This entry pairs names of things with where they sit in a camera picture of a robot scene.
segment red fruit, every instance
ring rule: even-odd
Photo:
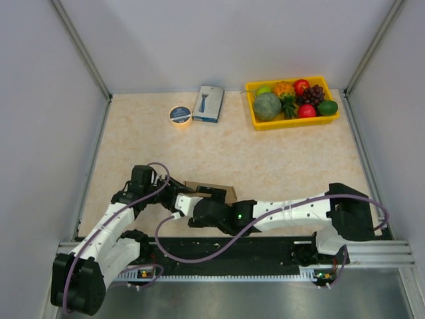
[[[301,80],[295,81],[294,83],[295,94],[303,95],[304,90],[309,87],[310,87],[310,83],[307,80],[301,79]]]
[[[299,118],[314,118],[316,116],[316,111],[311,104],[301,105],[298,109]]]

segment wooden table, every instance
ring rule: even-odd
[[[114,193],[129,180],[136,164],[164,163],[179,181],[233,185],[238,200],[282,201],[311,197],[341,182],[368,194],[337,90],[341,117],[332,124],[257,132],[245,94],[224,95],[217,124],[193,122],[186,129],[169,123],[172,107],[192,108],[198,92],[116,94],[112,100],[96,167],[80,225],[86,236],[104,214]],[[160,205],[148,206],[130,229],[153,235],[169,216]],[[255,235],[310,235],[315,227],[274,229]],[[190,229],[186,219],[170,221],[162,236],[225,236],[217,229]]]

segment masking tape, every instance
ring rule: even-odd
[[[187,128],[192,124],[192,111],[186,106],[176,106],[171,109],[169,119],[176,128]]]

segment grapes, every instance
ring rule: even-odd
[[[316,113],[319,114],[319,112],[317,111],[317,107],[324,100],[325,100],[325,93],[323,92],[323,88],[316,84],[313,87],[306,88],[304,90],[303,95],[297,96],[296,104],[300,106],[303,104],[311,104],[315,108]]]

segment yellow basket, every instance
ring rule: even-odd
[[[310,83],[310,86],[315,86],[318,84],[323,88],[325,93],[325,100],[333,100],[332,94],[327,87],[326,81],[322,76],[309,76],[303,78]],[[307,126],[307,125],[320,125],[320,124],[328,124],[332,121],[336,120],[339,117],[339,111],[331,116],[318,116],[315,118],[294,118],[291,120],[285,120],[283,113],[276,116],[273,120],[264,122],[259,119],[254,114],[254,100],[255,95],[254,92],[259,87],[263,85],[267,85],[270,88],[273,88],[277,85],[277,83],[281,81],[286,81],[293,84],[298,78],[286,78],[283,80],[273,80],[273,81],[262,81],[262,82],[249,82],[245,84],[245,89],[248,91],[248,103],[250,106],[251,119],[252,124],[254,125],[257,131],[263,130],[273,130],[275,128],[296,128],[298,126]]]

